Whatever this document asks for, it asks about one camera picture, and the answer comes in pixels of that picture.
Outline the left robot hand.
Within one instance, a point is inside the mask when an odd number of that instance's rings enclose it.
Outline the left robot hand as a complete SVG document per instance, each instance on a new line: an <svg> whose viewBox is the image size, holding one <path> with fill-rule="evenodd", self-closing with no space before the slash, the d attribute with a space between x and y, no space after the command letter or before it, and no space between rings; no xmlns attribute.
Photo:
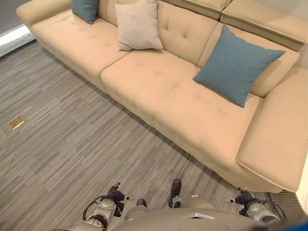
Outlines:
<svg viewBox="0 0 308 231"><path fill-rule="evenodd" d="M132 195L125 195L119 190L120 182L116 182L109 190L107 195L112 197L115 202L134 201Z"/></svg>

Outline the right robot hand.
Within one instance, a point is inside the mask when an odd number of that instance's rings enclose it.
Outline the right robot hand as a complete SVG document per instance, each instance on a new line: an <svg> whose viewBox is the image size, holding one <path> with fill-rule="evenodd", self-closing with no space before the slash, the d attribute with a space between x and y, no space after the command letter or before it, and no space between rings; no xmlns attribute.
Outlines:
<svg viewBox="0 0 308 231"><path fill-rule="evenodd" d="M240 194L235 198L227 198L224 201L228 203L236 203L238 205L243 205L245 209L248 208L248 205L256 200L255 197L247 189L239 188Z"/></svg>

